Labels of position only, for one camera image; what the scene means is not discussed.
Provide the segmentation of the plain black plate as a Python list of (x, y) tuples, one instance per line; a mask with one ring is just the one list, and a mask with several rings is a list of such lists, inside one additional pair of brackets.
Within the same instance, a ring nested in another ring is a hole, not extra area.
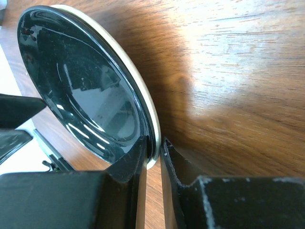
[(112, 164), (145, 138), (152, 158), (153, 127), (139, 87), (89, 23), (56, 7), (33, 6), (21, 14), (17, 37), (43, 101), (85, 148)]

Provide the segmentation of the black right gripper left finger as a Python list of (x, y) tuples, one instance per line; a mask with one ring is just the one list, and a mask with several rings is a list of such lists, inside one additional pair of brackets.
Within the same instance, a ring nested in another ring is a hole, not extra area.
[(147, 139), (101, 171), (8, 173), (0, 177), (3, 229), (142, 229)]

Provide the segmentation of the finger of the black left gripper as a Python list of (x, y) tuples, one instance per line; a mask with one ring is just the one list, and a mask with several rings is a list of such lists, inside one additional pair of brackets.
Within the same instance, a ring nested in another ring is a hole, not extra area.
[(0, 128), (16, 129), (45, 107), (40, 98), (0, 94)]
[(1, 130), (0, 163), (2, 164), (31, 140), (32, 136), (24, 130)]

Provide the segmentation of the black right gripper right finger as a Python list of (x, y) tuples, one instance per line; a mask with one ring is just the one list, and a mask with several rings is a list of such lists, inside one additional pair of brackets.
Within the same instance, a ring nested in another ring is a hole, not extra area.
[(206, 176), (164, 138), (161, 172), (168, 229), (302, 229), (299, 177)]

